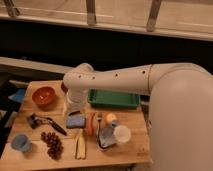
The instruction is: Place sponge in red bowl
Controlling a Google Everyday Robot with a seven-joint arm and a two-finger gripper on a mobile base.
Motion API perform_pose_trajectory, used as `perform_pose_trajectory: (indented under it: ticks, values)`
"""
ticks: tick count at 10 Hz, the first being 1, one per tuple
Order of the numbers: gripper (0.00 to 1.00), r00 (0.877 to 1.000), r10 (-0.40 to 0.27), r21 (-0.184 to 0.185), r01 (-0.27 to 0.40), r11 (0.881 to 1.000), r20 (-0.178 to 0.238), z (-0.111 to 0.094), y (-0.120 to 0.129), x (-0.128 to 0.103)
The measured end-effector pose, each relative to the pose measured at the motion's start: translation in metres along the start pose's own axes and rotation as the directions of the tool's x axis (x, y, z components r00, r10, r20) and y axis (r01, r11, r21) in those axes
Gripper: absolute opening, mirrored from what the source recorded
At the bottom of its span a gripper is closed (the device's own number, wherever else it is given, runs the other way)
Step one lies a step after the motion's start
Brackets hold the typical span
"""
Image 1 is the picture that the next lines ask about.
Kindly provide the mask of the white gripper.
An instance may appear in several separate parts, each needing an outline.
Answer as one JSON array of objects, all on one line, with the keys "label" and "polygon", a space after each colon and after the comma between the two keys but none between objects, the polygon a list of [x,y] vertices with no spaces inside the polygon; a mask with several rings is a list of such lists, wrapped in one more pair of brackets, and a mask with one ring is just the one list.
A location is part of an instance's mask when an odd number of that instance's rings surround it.
[{"label": "white gripper", "polygon": [[87,91],[69,90],[65,95],[63,114],[68,115],[73,112],[81,111],[85,105]]}]

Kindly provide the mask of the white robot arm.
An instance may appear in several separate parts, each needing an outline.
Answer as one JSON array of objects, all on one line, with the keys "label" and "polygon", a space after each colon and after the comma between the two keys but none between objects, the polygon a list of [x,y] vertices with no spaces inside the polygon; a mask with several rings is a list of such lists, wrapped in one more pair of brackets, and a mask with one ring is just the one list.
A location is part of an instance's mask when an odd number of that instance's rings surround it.
[{"label": "white robot arm", "polygon": [[148,95],[148,171],[213,171],[213,74],[193,63],[152,64],[99,72],[84,63],[64,75],[67,100],[89,89]]}]

